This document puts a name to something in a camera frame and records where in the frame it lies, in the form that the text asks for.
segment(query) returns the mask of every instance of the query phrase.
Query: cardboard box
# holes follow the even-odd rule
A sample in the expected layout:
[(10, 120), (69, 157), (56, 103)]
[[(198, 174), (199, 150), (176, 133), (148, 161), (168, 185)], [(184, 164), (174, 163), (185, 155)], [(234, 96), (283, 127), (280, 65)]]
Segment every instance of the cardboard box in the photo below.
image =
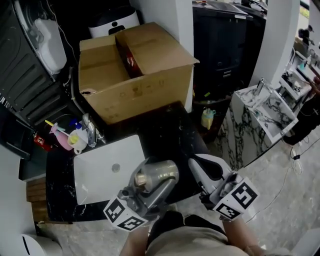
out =
[(79, 90), (107, 124), (185, 104), (198, 62), (154, 22), (81, 41), (80, 51)]

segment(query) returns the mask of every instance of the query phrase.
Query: white wall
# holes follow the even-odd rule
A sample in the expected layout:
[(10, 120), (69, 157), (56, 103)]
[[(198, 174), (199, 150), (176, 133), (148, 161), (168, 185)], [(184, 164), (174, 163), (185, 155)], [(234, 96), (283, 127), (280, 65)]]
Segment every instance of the white wall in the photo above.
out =
[[(145, 23), (156, 22), (167, 30), (192, 56), (194, 55), (194, 18), (191, 0), (130, 0), (142, 12)], [(192, 107), (193, 73), (185, 103)]]
[(35, 234), (26, 183), (19, 180), (20, 157), (0, 145), (0, 255), (28, 255), (19, 236)]
[(310, 1), (310, 16), (309, 24), (313, 27), (314, 33), (310, 33), (310, 38), (314, 41), (315, 46), (310, 44), (310, 47), (320, 55), (319, 42), (320, 42), (320, 11), (315, 6), (313, 1)]
[(298, 0), (269, 0), (264, 36), (250, 86), (261, 77), (277, 86), (294, 45), (300, 13)]

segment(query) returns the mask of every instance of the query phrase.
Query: chrome faucet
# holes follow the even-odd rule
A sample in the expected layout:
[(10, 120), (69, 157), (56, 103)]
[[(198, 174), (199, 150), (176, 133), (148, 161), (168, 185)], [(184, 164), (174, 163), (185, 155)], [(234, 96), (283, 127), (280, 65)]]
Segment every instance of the chrome faucet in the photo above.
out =
[(97, 145), (97, 141), (102, 141), (104, 144), (107, 143), (105, 135), (98, 130), (89, 113), (82, 116), (82, 127), (83, 130), (87, 129), (89, 147), (94, 148)]
[(253, 95), (254, 96), (258, 96), (260, 95), (261, 91), (262, 91), (262, 88), (266, 88), (270, 94), (272, 94), (274, 92), (274, 89), (271, 87), (270, 83), (264, 79), (263, 77), (260, 79), (257, 87), (256, 87), (256, 90), (254, 91)]

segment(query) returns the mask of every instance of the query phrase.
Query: countertop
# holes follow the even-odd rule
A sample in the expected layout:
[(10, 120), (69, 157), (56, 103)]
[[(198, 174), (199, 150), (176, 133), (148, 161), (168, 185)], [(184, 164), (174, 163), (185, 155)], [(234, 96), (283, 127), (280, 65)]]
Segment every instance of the countertop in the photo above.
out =
[[(167, 203), (181, 201), (201, 191), (189, 169), (188, 159), (193, 154), (210, 152), (181, 102), (109, 125), (106, 139), (111, 143), (134, 134), (139, 136), (146, 158), (173, 160), (179, 169), (179, 182), (167, 198)], [(103, 209), (108, 201), (77, 204), (74, 156), (73, 151), (59, 148), (52, 150), (47, 156), (46, 197), (49, 219), (56, 222), (106, 219)]]

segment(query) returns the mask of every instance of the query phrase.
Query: gray tile floor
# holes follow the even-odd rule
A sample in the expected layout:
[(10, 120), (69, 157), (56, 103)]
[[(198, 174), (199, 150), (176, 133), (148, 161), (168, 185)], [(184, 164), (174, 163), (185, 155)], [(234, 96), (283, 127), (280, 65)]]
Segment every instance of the gray tile floor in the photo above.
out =
[[(308, 138), (309, 142), (305, 139), (308, 143), (303, 141), (296, 149), (298, 153), (320, 138), (320, 127)], [(251, 179), (261, 194), (243, 218), (246, 222), (250, 220), (248, 225), (257, 235), (259, 244), (267, 249), (285, 247), (291, 250), (308, 229), (320, 228), (320, 141), (301, 156), (302, 174), (291, 168), (290, 149), (280, 141), (239, 171)], [(198, 196), (178, 202), (177, 208), (184, 215), (197, 214), (221, 225), (219, 216), (207, 211)], [(114, 230), (106, 220), (72, 225), (43, 224), (41, 229), (60, 243), (64, 256), (117, 256), (127, 237), (126, 232)]]

